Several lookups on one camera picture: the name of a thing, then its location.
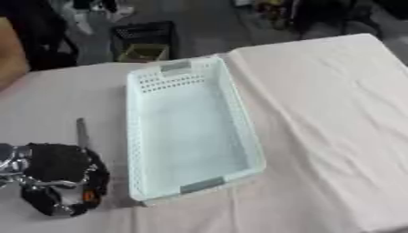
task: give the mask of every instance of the white plastic basket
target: white plastic basket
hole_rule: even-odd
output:
[[[221,186],[265,168],[218,56],[131,72],[127,146],[130,196],[142,202]]]

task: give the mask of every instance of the person's arm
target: person's arm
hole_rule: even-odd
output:
[[[11,23],[0,17],[0,91],[29,71],[26,54]]]

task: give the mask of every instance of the table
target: table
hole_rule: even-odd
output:
[[[92,147],[112,173],[110,192],[82,217],[52,219],[18,198],[18,187],[6,187],[2,232],[344,233],[408,225],[401,188],[408,183],[408,70],[378,40],[341,36],[224,57],[265,151],[264,173],[138,207],[128,198],[125,80],[142,65],[35,72],[0,93],[0,141],[75,144],[75,120],[85,117]]]

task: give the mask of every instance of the black glove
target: black glove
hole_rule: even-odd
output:
[[[22,184],[21,197],[25,201],[45,215],[52,216],[64,210],[71,217],[84,214],[100,204],[102,196],[107,193],[109,173],[98,154],[78,146],[59,144],[27,146],[31,148],[31,157],[28,168],[23,172],[29,177],[29,182]],[[82,202],[64,205],[61,195],[46,184],[56,181],[81,184]]]

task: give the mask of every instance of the person's leg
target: person's leg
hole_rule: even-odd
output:
[[[116,0],[101,0],[107,10],[107,20],[112,23],[132,15],[134,8],[132,6],[117,5]]]
[[[94,34],[94,30],[87,21],[87,12],[90,10],[90,4],[93,0],[73,0],[64,5],[66,13],[74,19],[78,29],[87,34]]]
[[[102,4],[110,13],[115,13],[117,11],[116,0],[102,0]]]
[[[89,10],[92,0],[73,0],[73,7],[76,10]]]

